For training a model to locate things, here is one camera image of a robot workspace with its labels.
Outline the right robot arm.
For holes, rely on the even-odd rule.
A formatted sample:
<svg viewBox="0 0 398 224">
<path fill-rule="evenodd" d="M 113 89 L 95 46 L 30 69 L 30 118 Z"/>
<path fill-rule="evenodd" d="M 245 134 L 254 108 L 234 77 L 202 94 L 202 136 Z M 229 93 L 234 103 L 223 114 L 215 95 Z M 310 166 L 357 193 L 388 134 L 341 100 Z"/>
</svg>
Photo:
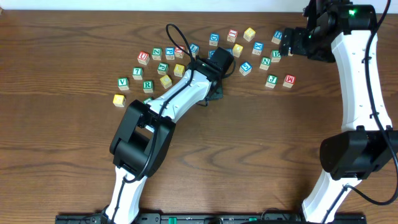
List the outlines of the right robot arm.
<svg viewBox="0 0 398 224">
<path fill-rule="evenodd" d="M 370 4 L 311 0 L 306 27 L 287 28 L 281 55 L 336 63 L 343 99 L 341 132 L 322 141 L 322 172 L 302 202 L 307 223 L 331 223 L 358 184 L 397 160 L 397 131 L 382 97 L 377 32 L 383 22 Z"/>
</svg>

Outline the yellow O block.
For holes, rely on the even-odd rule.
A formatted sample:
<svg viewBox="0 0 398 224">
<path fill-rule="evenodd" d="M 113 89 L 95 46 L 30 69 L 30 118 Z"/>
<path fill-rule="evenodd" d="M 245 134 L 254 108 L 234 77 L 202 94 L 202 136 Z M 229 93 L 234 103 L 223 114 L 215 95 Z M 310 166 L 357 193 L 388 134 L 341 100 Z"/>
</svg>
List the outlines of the yellow O block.
<svg viewBox="0 0 398 224">
<path fill-rule="evenodd" d="M 233 47 L 233 56 L 239 58 L 243 51 L 243 46 L 239 44 L 235 44 Z"/>
</svg>

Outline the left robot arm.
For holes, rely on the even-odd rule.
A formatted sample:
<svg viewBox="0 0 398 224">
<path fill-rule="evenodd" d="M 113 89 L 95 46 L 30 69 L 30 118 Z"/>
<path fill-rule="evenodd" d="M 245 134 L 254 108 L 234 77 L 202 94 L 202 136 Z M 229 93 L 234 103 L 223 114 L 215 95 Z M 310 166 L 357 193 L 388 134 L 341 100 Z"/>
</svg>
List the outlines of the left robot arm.
<svg viewBox="0 0 398 224">
<path fill-rule="evenodd" d="M 109 149 L 116 183 L 111 203 L 101 214 L 102 223 L 136 219 L 144 185 L 163 163 L 176 122 L 193 105 L 211 98 L 235 65 L 231 57 L 198 58 L 162 96 L 147 103 L 135 100 L 127 107 Z"/>
</svg>

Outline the green B block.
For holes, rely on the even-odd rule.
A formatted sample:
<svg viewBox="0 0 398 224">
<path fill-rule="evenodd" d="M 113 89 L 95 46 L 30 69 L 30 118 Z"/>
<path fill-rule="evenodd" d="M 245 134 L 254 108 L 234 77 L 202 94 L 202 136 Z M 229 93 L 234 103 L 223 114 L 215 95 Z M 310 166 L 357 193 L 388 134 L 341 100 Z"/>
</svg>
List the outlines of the green B block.
<svg viewBox="0 0 398 224">
<path fill-rule="evenodd" d="M 280 62 L 281 58 L 282 58 L 282 56 L 281 56 L 281 54 L 279 53 L 278 50 L 273 50 L 271 52 L 271 62 L 272 63 Z"/>
</svg>

